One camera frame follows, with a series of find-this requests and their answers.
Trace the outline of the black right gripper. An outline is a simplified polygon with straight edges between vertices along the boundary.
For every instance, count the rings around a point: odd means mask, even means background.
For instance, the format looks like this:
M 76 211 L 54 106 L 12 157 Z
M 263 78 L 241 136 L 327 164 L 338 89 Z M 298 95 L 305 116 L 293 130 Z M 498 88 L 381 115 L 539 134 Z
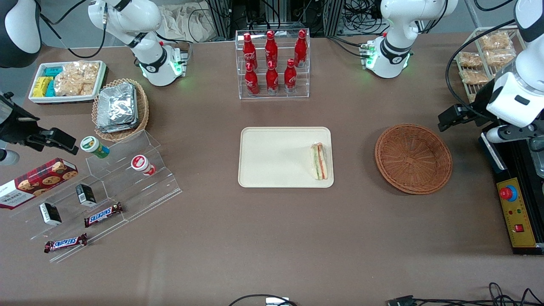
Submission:
M 56 147 L 72 155 L 77 155 L 79 148 L 76 138 L 56 127 L 50 130 L 41 129 L 37 122 L 39 117 L 27 112 L 12 102 L 13 93 L 1 93 L 0 137 L 3 142 L 13 145 L 26 145 L 35 151 L 43 151 L 46 147 Z

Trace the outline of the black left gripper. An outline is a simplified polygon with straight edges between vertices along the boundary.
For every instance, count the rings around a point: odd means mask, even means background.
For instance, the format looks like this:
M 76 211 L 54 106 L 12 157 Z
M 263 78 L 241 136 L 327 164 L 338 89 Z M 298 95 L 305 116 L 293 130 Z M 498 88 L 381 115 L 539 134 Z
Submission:
M 447 110 L 444 110 L 438 115 L 438 128 L 440 132 L 444 132 L 452 125 L 456 125 L 456 121 L 459 120 L 459 124 L 466 124 L 476 120 L 476 126 L 482 127 L 488 122 L 495 122 L 497 117 L 488 112 L 487 105 L 490 102 L 495 81 L 489 81 L 484 85 L 478 93 L 476 93 L 476 111 L 479 112 L 482 117 L 479 117 L 479 113 L 472 110 L 459 110 L 457 104 L 450 106 Z

